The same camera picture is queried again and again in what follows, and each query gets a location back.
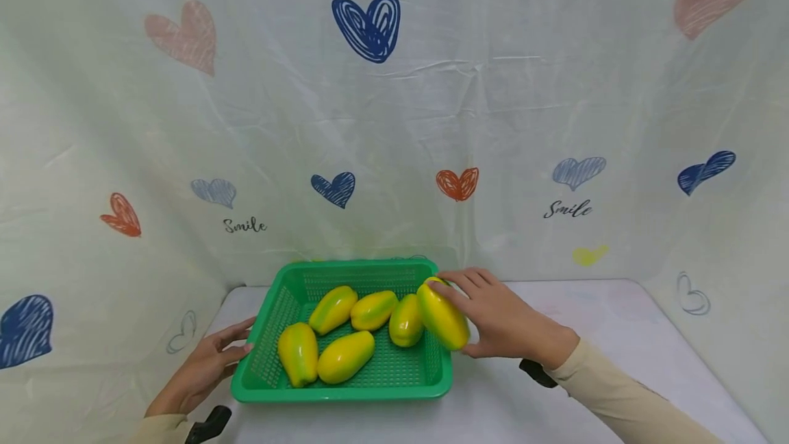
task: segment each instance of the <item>black object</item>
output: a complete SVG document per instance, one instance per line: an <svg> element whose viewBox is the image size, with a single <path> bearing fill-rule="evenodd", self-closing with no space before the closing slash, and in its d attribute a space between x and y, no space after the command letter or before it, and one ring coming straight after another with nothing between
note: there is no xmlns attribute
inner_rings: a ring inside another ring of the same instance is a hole
<svg viewBox="0 0 789 444"><path fill-rule="evenodd" d="M539 363L534 360L523 359L518 368L528 373L529 377L533 378L540 386L547 387L548 389L559 386L559 384L556 384L555 380L552 380L550 375L545 373L545 369L542 365L539 365Z"/></svg>
<svg viewBox="0 0 789 444"><path fill-rule="evenodd" d="M189 435L186 436L184 444L204 443L208 439L213 439L217 435L222 434L222 430L225 429L225 425L229 422L232 414L233 412L226 406L215 406L204 422L196 423L192 426L192 430L189 430Z"/></svg>

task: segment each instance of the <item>papaya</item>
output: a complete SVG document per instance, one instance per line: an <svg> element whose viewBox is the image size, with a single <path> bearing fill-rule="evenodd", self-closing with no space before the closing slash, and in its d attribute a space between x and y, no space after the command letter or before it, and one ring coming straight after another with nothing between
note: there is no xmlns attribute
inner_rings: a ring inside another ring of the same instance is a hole
<svg viewBox="0 0 789 444"><path fill-rule="evenodd" d="M327 384L339 384L352 378L375 351L375 339L369 331L358 331L332 341L318 358L318 377Z"/></svg>
<svg viewBox="0 0 789 444"><path fill-rule="evenodd" d="M306 323L287 326L277 341L277 354L293 387L304 387L318 378L318 340Z"/></svg>
<svg viewBox="0 0 789 444"><path fill-rule="evenodd" d="M419 300L414 293L403 297L389 318L389 337L400 347L411 347L419 342L425 324L419 315Z"/></svg>
<svg viewBox="0 0 789 444"><path fill-rule="evenodd" d="M371 293L359 299L350 310L350 325L357 331L375 331L389 320L392 311L397 307L395 292Z"/></svg>
<svg viewBox="0 0 789 444"><path fill-rule="evenodd" d="M346 323L350 310L357 303L359 295L349 286L334 288L318 302L310 315L310 327L321 336Z"/></svg>
<svg viewBox="0 0 789 444"><path fill-rule="evenodd" d="M430 282L440 282L447 284L440 278L431 276L425 280L416 290L416 298L419 300L419 315L425 324L425 329L437 337L441 345L446 349L455 351L466 346L468 337L468 320L458 308L452 305L449 300L432 291L427 285Z"/></svg>

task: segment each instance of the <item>sleeve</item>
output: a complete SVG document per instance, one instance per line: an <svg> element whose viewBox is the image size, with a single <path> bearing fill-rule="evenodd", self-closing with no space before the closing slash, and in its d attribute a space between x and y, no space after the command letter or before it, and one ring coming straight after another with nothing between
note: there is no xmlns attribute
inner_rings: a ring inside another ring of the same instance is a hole
<svg viewBox="0 0 789 444"><path fill-rule="evenodd" d="M147 417L129 444L185 444L192 425L186 421L186 415Z"/></svg>
<svg viewBox="0 0 789 444"><path fill-rule="evenodd" d="M583 339L561 367L546 373L603 420L624 444L721 442Z"/></svg>

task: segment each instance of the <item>table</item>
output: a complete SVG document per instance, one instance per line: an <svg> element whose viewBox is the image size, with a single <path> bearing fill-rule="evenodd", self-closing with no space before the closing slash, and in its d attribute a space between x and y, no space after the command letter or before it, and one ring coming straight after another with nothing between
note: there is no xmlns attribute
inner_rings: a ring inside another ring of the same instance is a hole
<svg viewBox="0 0 789 444"><path fill-rule="evenodd" d="M768 444L704 362L637 283L508 283L534 308L576 329L623 370L726 443ZM268 288L236 288L208 334L258 313ZM561 388L536 384L518 360L453 355L455 382L429 402L240 404L229 381L191 419L217 404L233 410L222 444L603 444L621 441Z"/></svg>

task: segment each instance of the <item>basket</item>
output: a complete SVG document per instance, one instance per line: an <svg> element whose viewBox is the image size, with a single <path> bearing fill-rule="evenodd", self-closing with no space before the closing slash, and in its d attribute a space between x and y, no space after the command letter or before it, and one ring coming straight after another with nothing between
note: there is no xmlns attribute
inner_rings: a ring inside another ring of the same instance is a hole
<svg viewBox="0 0 789 444"><path fill-rule="evenodd" d="M382 261L300 262L280 269L251 328L255 346L240 361L230 391L242 403L382 401L442 397L452 386L451 355L425 331L415 346L398 347L389 339L388 325L375 331L375 353L357 375L329 386L317 380L294 388L277 356L277 340L288 325L307 321L329 290L342 284L359 298L392 290L401 299L437 272L427 259ZM353 333L346 323L326 336L318 336L321 352L338 337Z"/></svg>

